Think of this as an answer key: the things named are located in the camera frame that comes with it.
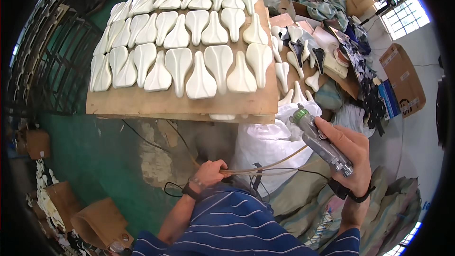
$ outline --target window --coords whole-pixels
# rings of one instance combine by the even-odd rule
[[[429,23],[428,16],[419,0],[395,1],[401,4],[382,15],[382,19],[393,40],[403,37]],[[386,3],[376,3],[378,9],[385,5]]]
[[[384,255],[400,256],[403,252],[405,252],[409,243],[411,243],[412,239],[417,234],[421,224],[421,222],[417,222],[411,232],[403,239],[403,241],[401,241],[397,246],[395,246],[392,250],[385,253]]]

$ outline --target black strap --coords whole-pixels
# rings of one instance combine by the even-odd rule
[[[185,185],[185,187],[182,190],[182,194],[186,194],[186,195],[192,197],[193,199],[195,199],[196,201],[199,201],[201,199],[201,195],[199,195],[198,193],[193,191],[193,189],[190,188],[190,182],[188,182]]]
[[[340,199],[344,200],[346,198],[346,196],[349,196],[356,203],[361,203],[361,202],[365,201],[367,199],[367,197],[370,195],[370,193],[374,189],[376,189],[375,186],[371,187],[371,180],[370,180],[370,185],[369,185],[368,191],[366,192],[366,194],[364,196],[358,198],[353,194],[353,192],[351,190],[344,187],[338,181],[335,181],[333,178],[331,178],[328,181],[328,185],[330,186],[332,191],[335,193],[335,195],[337,197],[339,197]]]

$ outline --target wooden board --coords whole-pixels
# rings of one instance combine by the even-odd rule
[[[254,5],[255,11],[259,14],[260,23],[269,37],[268,44],[271,46],[270,29],[268,27],[267,15],[263,0],[258,0]],[[179,14],[186,14],[188,10],[178,10]],[[248,44],[243,42],[244,30],[251,24],[251,17],[247,10],[244,10],[247,18],[245,24],[240,28],[240,39],[233,43],[227,43],[231,47],[234,62],[227,75],[235,67],[235,57],[237,51],[246,52]],[[204,52],[206,45],[193,46],[189,48],[195,54],[197,51]],[[157,52],[165,50],[158,47]],[[185,78],[185,85],[192,74],[191,66]],[[237,94],[227,92],[225,95],[217,93],[215,97],[209,99],[191,100],[186,93],[182,98],[175,96],[174,85],[167,91],[146,92],[137,85],[128,88],[109,88],[108,91],[92,93],[87,91],[87,114],[118,114],[118,115],[140,115],[147,114],[276,114],[277,104],[277,84],[274,62],[270,64],[266,71],[266,85],[264,89],[258,89],[253,94]]]
[[[117,115],[117,114],[101,114],[96,115],[101,119],[140,119],[140,118],[155,118],[155,119],[169,119],[169,120],[188,120],[188,121],[202,121],[202,122],[225,122],[225,123],[275,123],[275,115],[253,116],[249,115],[248,118],[243,119],[237,116],[230,121],[212,120],[209,115],[201,114],[141,114],[141,115]]]
[[[291,26],[291,25],[296,26],[294,21],[291,19],[291,17],[287,13],[270,18],[270,25],[279,26],[279,27],[287,27],[287,26]],[[304,71],[304,78],[300,79],[299,74],[297,73],[297,70],[286,58],[286,54],[290,51],[291,51],[291,49],[289,47],[283,46],[283,49],[280,52],[281,60],[283,62],[287,62],[289,64],[289,73],[287,74],[287,88],[294,89],[294,81],[298,81],[300,84],[300,88],[302,89],[302,93],[304,93],[305,90],[308,90],[308,91],[310,91],[311,94],[313,94],[314,93],[313,89],[305,83],[305,79],[310,76],[313,76],[316,73],[317,68],[315,67],[315,68],[311,69],[310,65],[309,65],[309,61],[306,60],[302,66],[302,70]],[[328,79],[327,75],[320,75],[319,80],[318,80],[319,87],[321,87],[327,81],[327,79]],[[281,82],[278,80],[278,78],[277,78],[277,84],[278,84],[278,89],[281,92],[281,97],[286,96],[286,93],[283,91],[283,89],[281,87]]]

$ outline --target plywood sheet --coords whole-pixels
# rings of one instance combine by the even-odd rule
[[[275,115],[253,116],[249,115],[246,119],[237,116],[231,121],[212,120],[209,115],[201,114],[141,114],[141,115],[117,115],[117,114],[100,114],[96,115],[101,119],[140,119],[140,118],[155,118],[155,119],[170,119],[170,120],[188,120],[201,122],[226,122],[226,123],[265,123],[274,124]]]
[[[258,0],[255,4],[255,11],[259,14],[262,28],[269,37],[269,46],[271,46],[270,29],[268,27],[267,14],[264,7],[264,1]],[[233,43],[229,40],[227,45],[232,49],[234,55],[234,63],[229,69],[227,75],[233,71],[235,67],[235,57],[237,51],[246,52],[248,44],[243,42],[242,36],[244,30],[251,24],[251,17],[247,16],[245,24],[240,28],[240,40]],[[186,14],[188,10],[178,10],[179,14]],[[193,46],[190,43],[189,48],[193,55],[196,51],[204,52],[206,45],[200,44]],[[157,52],[164,50],[163,47],[158,47]],[[185,78],[185,85],[193,67],[190,68]],[[253,94],[236,94],[229,91],[225,95],[217,93],[215,97],[201,100],[191,100],[186,93],[182,98],[175,96],[174,85],[167,91],[160,92],[145,92],[143,88],[137,85],[128,88],[110,88],[105,92],[92,93],[87,92],[87,114],[118,114],[118,115],[139,115],[146,116],[147,114],[276,114],[278,112],[277,105],[277,84],[275,75],[274,62],[268,67],[266,72],[266,85],[264,89],[258,89]]]

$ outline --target striped shirt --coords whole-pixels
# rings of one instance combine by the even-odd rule
[[[202,193],[190,226],[171,246],[143,230],[132,256],[179,255],[317,255],[289,234],[273,217],[270,205],[247,191],[217,186]],[[358,255],[360,231],[338,236],[323,256]]]

